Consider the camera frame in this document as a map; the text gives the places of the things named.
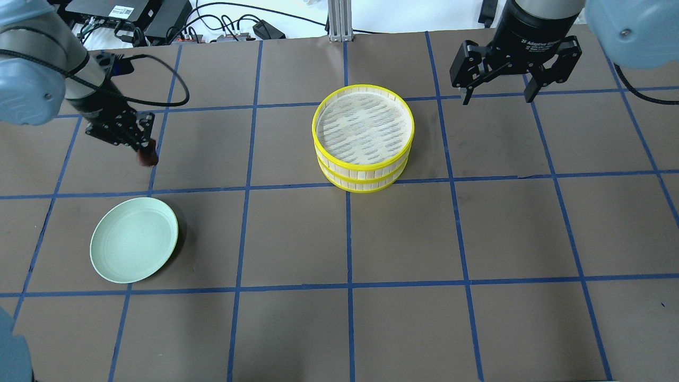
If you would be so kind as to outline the black gripper near plate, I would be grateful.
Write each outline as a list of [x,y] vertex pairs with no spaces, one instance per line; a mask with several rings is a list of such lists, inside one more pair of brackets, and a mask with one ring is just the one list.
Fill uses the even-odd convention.
[[137,150],[135,159],[145,164],[146,156],[157,157],[156,140],[151,138],[155,114],[137,111],[127,101],[105,95],[85,97],[85,119],[88,126],[85,133],[114,146],[128,146]]

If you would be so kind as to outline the black gripper near steamer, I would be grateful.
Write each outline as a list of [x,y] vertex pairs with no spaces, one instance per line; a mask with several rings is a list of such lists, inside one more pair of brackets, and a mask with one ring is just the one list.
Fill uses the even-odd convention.
[[481,46],[465,40],[449,68],[451,85],[462,92],[463,106],[468,106],[478,85],[505,75],[529,73],[524,89],[526,102],[533,102],[544,87],[567,81],[582,56],[575,36],[546,44],[526,39],[505,40],[504,46]]

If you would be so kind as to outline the robot arm near steamer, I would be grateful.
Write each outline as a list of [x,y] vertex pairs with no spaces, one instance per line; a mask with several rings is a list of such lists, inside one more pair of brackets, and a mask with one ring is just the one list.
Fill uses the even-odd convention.
[[677,1],[507,1],[487,45],[465,40],[451,67],[451,85],[467,105],[477,87],[499,76],[531,75],[533,102],[544,87],[566,82],[584,51],[571,29],[585,17],[619,80],[643,101],[676,106],[636,89],[624,68],[656,68],[677,61]]

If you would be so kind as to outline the robot arm near plate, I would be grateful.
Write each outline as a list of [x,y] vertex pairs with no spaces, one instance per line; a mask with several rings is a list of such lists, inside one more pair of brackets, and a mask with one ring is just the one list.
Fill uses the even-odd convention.
[[142,166],[158,164],[154,115],[131,107],[111,79],[131,74],[132,58],[90,56],[46,1],[2,1],[1,25],[2,121],[45,124],[66,101],[88,122],[90,137],[131,147]]

